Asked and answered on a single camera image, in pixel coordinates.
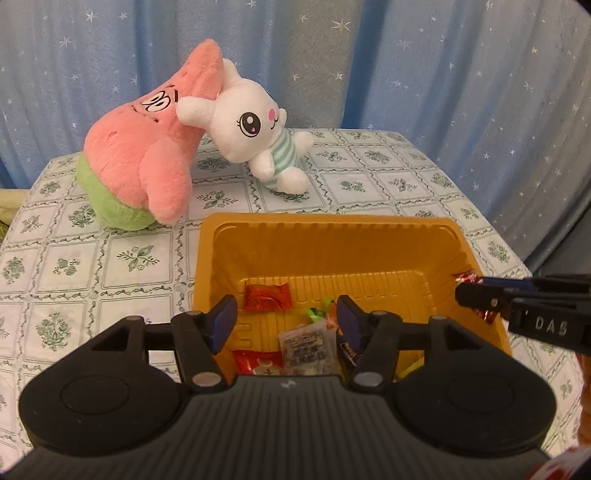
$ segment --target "patrick star plush toy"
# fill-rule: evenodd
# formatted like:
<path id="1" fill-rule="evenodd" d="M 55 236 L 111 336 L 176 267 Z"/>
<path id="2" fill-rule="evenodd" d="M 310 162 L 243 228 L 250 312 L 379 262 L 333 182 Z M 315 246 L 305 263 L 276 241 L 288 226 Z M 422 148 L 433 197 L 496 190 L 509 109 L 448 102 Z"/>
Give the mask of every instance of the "patrick star plush toy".
<path id="1" fill-rule="evenodd" d="M 134 231 L 182 216 L 204 132 L 179 122 L 176 105 L 185 96 L 215 100 L 222 80 L 222 51 L 206 40 L 170 80 L 90 128 L 76 176 L 103 226 Z"/>
<path id="2" fill-rule="evenodd" d="M 257 82 L 243 79 L 223 59 L 223 86 L 217 99 L 186 96 L 176 106 L 185 125 L 204 128 L 220 153 L 233 163 L 248 162 L 252 174 L 278 192 L 300 194 L 308 188 L 298 159 L 314 144 L 310 132 L 285 129 L 287 113 Z"/>

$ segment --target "yellow tray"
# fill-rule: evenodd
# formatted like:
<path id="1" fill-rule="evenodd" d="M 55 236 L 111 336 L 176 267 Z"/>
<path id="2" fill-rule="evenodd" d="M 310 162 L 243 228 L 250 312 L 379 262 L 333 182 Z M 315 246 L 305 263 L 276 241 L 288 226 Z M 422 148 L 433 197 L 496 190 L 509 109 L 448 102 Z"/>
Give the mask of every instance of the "yellow tray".
<path id="1" fill-rule="evenodd" d="M 279 350 L 277 334 L 309 323 L 309 307 L 347 294 L 366 312 L 388 310 L 405 322 L 451 317 L 511 354 L 502 322 L 487 325 L 454 298 L 453 274 L 476 270 L 476 259 L 450 219 L 384 216 L 217 213 L 201 226 L 195 310 L 208 311 L 225 294 L 243 303 L 247 284 L 290 285 L 288 312 L 238 311 L 217 356 L 225 375 L 235 371 L 232 350 Z M 421 352 L 401 352 L 397 371 Z"/>

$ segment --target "striped shirt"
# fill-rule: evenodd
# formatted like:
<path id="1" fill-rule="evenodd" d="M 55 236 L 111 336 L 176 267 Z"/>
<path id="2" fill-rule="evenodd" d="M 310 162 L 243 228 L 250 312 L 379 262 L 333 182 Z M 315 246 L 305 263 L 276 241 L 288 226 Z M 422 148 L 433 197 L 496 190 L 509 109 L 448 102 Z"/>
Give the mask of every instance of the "striped shirt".
<path id="1" fill-rule="evenodd" d="M 296 166 L 298 160 L 296 146 L 286 128 L 281 127 L 281 134 L 271 146 L 271 155 L 275 163 L 275 176 L 288 167 Z M 274 177 L 269 181 L 262 182 L 262 184 L 269 189 L 276 189 L 277 179 Z"/>

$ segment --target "plush eye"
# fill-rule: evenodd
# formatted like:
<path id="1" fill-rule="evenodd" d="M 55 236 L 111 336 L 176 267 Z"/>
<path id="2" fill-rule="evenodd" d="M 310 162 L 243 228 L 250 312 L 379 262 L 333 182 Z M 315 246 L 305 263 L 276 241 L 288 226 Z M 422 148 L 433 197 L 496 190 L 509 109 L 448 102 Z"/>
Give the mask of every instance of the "plush eye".
<path id="1" fill-rule="evenodd" d="M 156 103 L 152 103 L 146 107 L 147 112 L 159 112 L 160 110 L 164 110 L 168 105 L 170 105 L 170 97 L 165 95 L 160 100 L 156 101 Z"/>
<path id="2" fill-rule="evenodd" d="M 252 112 L 243 113 L 238 121 L 240 130 L 247 137 L 255 137 L 261 131 L 261 120 Z"/>
<path id="3" fill-rule="evenodd" d="M 161 92 L 158 92 L 156 95 L 152 95 L 147 100 L 144 100 L 142 102 L 142 105 L 152 105 L 153 103 L 156 103 L 159 100 L 161 100 L 164 97 L 164 95 L 166 95 L 166 92 L 162 90 Z"/>

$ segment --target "red candy wrapper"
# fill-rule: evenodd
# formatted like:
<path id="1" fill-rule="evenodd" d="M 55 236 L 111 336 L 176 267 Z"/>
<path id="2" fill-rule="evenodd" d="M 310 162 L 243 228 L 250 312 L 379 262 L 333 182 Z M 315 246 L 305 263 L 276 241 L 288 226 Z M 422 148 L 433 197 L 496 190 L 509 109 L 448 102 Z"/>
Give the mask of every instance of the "red candy wrapper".
<path id="1" fill-rule="evenodd" d="M 252 352 L 234 350 L 232 352 L 241 375 L 281 375 L 283 357 L 281 352 Z"/>
<path id="2" fill-rule="evenodd" d="M 456 283 L 483 283 L 482 278 L 476 273 L 475 270 L 469 270 L 454 275 Z M 488 324 L 492 325 L 496 319 L 498 312 L 492 312 L 490 310 L 474 310 L 482 319 Z"/>
<path id="3" fill-rule="evenodd" d="M 289 310 L 292 306 L 290 286 L 247 285 L 244 290 L 244 310 L 250 312 L 274 312 Z"/>

